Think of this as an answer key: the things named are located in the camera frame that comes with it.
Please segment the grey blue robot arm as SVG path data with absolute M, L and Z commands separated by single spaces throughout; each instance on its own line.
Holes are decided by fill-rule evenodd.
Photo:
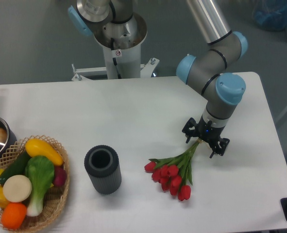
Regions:
M 246 89 L 244 80 L 226 69 L 245 54 L 248 42 L 230 29 L 215 1 L 189 0 L 187 4 L 209 51 L 199 58 L 186 56 L 176 69 L 177 77 L 207 100 L 201 119 L 189 119 L 183 133 L 187 139 L 207 142 L 212 154 L 224 155 L 229 139 L 221 133 Z M 107 78 L 143 77 L 141 44 L 147 25 L 133 11 L 132 1 L 79 0 L 68 8 L 68 16 L 81 34 L 93 36 L 102 46 Z

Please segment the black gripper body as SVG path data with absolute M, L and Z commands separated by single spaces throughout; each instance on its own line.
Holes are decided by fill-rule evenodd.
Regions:
M 224 127 L 214 127 L 212 126 L 212 124 L 209 123 L 209 121 L 205 122 L 203 117 L 201 117 L 197 126 L 197 130 L 199 133 L 198 138 L 200 138 L 201 140 L 207 143 L 217 143 L 218 141 L 220 141 L 220 135 Z

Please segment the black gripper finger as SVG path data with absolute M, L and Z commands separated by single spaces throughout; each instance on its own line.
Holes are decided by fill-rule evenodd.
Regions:
M 182 129 L 182 132 L 185 134 L 186 143 L 190 141 L 192 137 L 199 137 L 199 125 L 194 118 L 190 118 L 185 126 Z
M 210 140 L 208 144 L 212 150 L 212 153 L 209 156 L 209 158 L 212 158 L 215 154 L 223 156 L 229 143 L 230 143 L 230 139 L 228 138 L 219 137 L 218 139 L 215 138 L 215 139 Z

